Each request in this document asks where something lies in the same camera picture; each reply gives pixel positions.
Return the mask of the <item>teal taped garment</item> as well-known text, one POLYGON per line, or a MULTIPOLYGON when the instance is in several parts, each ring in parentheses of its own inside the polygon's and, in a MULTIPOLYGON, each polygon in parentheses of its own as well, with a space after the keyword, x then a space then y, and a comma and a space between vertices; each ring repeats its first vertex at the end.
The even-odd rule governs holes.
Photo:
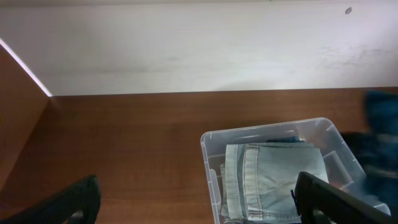
POLYGON ((386 172, 397 172, 397 93, 369 91, 364 109, 376 140, 378 167, 386 172))

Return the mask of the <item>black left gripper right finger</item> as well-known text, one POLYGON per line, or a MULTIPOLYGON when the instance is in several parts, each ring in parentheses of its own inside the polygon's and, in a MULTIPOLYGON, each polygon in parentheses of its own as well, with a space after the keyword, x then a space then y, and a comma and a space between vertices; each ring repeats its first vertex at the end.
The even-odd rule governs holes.
POLYGON ((291 191, 303 224, 395 224, 397 219, 352 197, 308 172, 291 191))

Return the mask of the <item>dark blue jeans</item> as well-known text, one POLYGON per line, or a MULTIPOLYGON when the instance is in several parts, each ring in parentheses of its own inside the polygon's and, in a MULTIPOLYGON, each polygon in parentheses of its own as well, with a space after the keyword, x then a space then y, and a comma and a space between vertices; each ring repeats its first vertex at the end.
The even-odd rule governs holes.
POLYGON ((268 139, 266 142, 295 143, 295 142, 304 142, 304 141, 301 140, 298 136, 290 136, 279 139, 268 139))

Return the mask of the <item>light blue jeans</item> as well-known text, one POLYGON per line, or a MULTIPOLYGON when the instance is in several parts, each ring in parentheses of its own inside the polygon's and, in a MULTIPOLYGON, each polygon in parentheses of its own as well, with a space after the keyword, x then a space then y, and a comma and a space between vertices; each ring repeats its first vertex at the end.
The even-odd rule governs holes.
POLYGON ((228 144, 220 171, 225 223, 298 223, 299 173, 328 181, 320 149, 305 142, 228 144))

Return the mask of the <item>clear plastic storage container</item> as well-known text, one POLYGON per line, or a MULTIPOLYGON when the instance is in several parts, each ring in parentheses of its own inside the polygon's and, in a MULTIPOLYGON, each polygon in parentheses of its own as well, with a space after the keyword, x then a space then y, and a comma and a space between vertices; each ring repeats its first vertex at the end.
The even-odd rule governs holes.
POLYGON ((336 126, 327 118, 313 118, 246 128, 209 131, 201 137, 211 206, 216 224, 223 223, 221 204, 223 187, 220 165, 225 161, 228 144, 266 142, 299 137, 321 150, 330 184, 390 215, 389 207, 363 189, 365 172, 351 152, 336 126))

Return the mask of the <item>large black taped garment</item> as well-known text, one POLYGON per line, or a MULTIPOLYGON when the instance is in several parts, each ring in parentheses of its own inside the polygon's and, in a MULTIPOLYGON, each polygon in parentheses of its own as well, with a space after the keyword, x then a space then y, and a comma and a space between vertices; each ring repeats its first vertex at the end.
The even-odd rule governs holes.
POLYGON ((397 206, 397 137, 343 133, 343 139, 363 168, 364 191, 389 206, 397 206))

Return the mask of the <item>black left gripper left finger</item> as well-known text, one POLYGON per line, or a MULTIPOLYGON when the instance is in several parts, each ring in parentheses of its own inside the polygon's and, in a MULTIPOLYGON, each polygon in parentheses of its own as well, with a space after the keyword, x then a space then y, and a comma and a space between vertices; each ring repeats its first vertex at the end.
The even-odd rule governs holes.
POLYGON ((101 206, 101 191, 95 175, 84 177, 17 214, 3 224, 81 223, 94 224, 101 206))

